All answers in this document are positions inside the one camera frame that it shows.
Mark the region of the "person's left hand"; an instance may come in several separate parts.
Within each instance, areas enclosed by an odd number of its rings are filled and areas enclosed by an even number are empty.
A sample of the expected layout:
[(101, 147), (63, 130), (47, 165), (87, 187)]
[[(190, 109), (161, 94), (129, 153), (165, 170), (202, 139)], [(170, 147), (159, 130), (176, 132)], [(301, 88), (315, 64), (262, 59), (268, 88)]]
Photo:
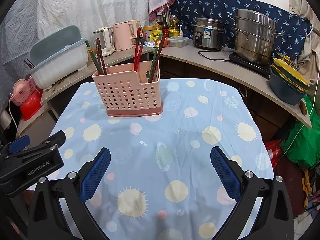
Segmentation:
[(24, 239), (28, 234), (28, 218), (34, 190), (24, 190), (13, 198), (9, 198), (7, 218), (15, 231)]

